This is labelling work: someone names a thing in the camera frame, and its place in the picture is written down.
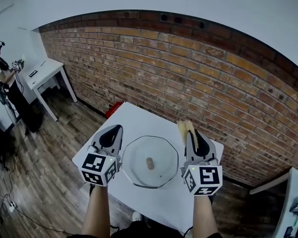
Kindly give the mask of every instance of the woman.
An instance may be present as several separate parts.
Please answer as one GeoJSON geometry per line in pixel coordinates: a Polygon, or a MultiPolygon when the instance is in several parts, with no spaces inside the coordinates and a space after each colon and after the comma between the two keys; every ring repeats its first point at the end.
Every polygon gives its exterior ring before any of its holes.
{"type": "MultiPolygon", "coordinates": [[[[4,46],[4,43],[0,42],[0,54],[2,46],[4,46]]],[[[0,88],[3,86],[9,101],[14,104],[29,130],[36,132],[42,123],[42,116],[32,111],[30,105],[20,92],[15,81],[15,73],[15,70],[12,72],[9,71],[9,65],[0,57],[0,88]]]]}

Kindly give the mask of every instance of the shoe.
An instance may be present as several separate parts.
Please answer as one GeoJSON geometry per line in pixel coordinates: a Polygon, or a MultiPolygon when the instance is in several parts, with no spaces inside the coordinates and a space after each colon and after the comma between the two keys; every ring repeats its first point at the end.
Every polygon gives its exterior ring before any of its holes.
{"type": "Polygon", "coordinates": [[[30,129],[28,127],[25,128],[24,136],[27,136],[30,133],[30,129]]]}
{"type": "Polygon", "coordinates": [[[134,212],[133,213],[133,222],[134,221],[142,221],[143,216],[139,212],[134,212]]]}
{"type": "Polygon", "coordinates": [[[30,126],[28,126],[28,128],[30,129],[30,131],[32,133],[36,133],[41,124],[42,124],[42,121],[43,121],[43,114],[42,113],[39,113],[37,115],[35,115],[34,119],[33,119],[33,124],[30,124],[30,126]]]}

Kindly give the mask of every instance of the person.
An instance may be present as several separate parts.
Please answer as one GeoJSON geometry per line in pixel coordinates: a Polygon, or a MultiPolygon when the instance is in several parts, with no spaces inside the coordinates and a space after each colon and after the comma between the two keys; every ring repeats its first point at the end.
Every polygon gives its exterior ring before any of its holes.
{"type": "MultiPolygon", "coordinates": [[[[81,235],[68,238],[109,238],[110,219],[107,187],[91,186],[90,198],[81,230],[81,235]]],[[[113,233],[111,238],[149,238],[149,237],[183,237],[178,231],[156,223],[149,228],[142,215],[133,213],[131,225],[113,233]]],[[[212,211],[212,204],[207,196],[194,197],[193,238],[222,238],[219,234],[212,211]]]]}
{"type": "MultiPolygon", "coordinates": [[[[4,43],[0,42],[0,55],[2,46],[4,43]]],[[[31,132],[36,132],[42,123],[42,115],[35,114],[31,109],[16,84],[15,74],[16,70],[10,72],[9,65],[0,57],[0,89],[5,90],[9,101],[15,106],[28,129],[31,132]]]]}

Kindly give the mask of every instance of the power strip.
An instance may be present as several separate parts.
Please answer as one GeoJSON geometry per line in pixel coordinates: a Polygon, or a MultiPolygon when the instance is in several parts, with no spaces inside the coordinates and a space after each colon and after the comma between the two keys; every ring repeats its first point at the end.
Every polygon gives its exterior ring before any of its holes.
{"type": "Polygon", "coordinates": [[[9,204],[9,210],[12,213],[16,208],[16,204],[14,202],[11,202],[11,204],[9,204]]]}

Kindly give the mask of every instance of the table leg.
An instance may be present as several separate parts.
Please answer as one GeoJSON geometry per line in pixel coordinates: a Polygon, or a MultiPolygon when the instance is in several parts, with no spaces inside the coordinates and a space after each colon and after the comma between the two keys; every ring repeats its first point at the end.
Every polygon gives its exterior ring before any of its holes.
{"type": "Polygon", "coordinates": [[[73,89],[70,85],[70,82],[69,82],[68,78],[66,77],[66,74],[65,74],[65,71],[64,71],[63,68],[61,69],[61,74],[62,74],[63,80],[64,80],[64,82],[65,82],[65,84],[66,84],[66,86],[67,86],[67,88],[68,88],[68,90],[71,94],[71,97],[73,98],[73,101],[77,102],[77,98],[75,96],[75,93],[74,93],[74,91],[73,91],[73,89]]]}
{"type": "Polygon", "coordinates": [[[56,76],[52,77],[52,80],[54,81],[56,87],[60,90],[60,85],[58,83],[58,80],[56,79],[56,76]]]}
{"type": "Polygon", "coordinates": [[[251,194],[251,195],[252,194],[256,194],[256,193],[259,193],[259,192],[261,192],[263,190],[267,190],[267,189],[269,189],[271,187],[274,187],[274,186],[276,186],[276,185],[278,185],[278,184],[286,181],[288,179],[288,177],[289,177],[289,172],[287,174],[284,174],[281,177],[278,177],[277,179],[275,179],[273,181],[270,181],[270,182],[268,182],[268,183],[266,183],[264,185],[261,185],[261,186],[255,188],[255,189],[251,189],[249,191],[249,194],[251,194]]]}
{"type": "Polygon", "coordinates": [[[45,107],[47,112],[50,114],[50,116],[53,118],[54,121],[57,121],[58,119],[53,114],[52,110],[49,108],[49,106],[46,104],[44,99],[42,98],[41,94],[39,93],[38,89],[33,89],[33,92],[35,93],[36,97],[38,97],[39,101],[42,103],[42,105],[45,107]]]}

